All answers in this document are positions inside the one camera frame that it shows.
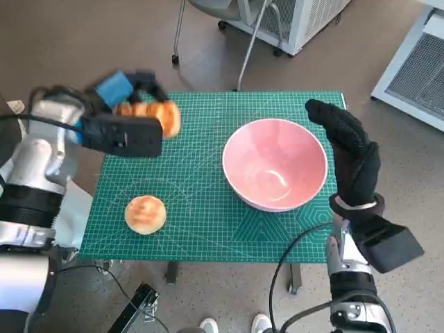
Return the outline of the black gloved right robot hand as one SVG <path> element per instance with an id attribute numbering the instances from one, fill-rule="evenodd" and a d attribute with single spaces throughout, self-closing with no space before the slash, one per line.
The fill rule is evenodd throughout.
<path id="1" fill-rule="evenodd" d="M 381 160 L 379 145 L 347 110 L 315 99 L 305 104 L 309 120 L 325 129 L 334 151 L 337 194 L 351 207 L 375 201 Z"/>

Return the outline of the bare left hand blue tape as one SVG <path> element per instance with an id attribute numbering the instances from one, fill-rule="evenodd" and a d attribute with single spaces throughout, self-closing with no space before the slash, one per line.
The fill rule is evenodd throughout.
<path id="1" fill-rule="evenodd" d="M 168 101 L 169 97 L 155 73 L 151 70 L 124 72 L 116 70 L 85 88 L 84 93 L 93 110 L 111 113 L 120 103 L 135 104 L 145 94 L 155 101 Z"/>

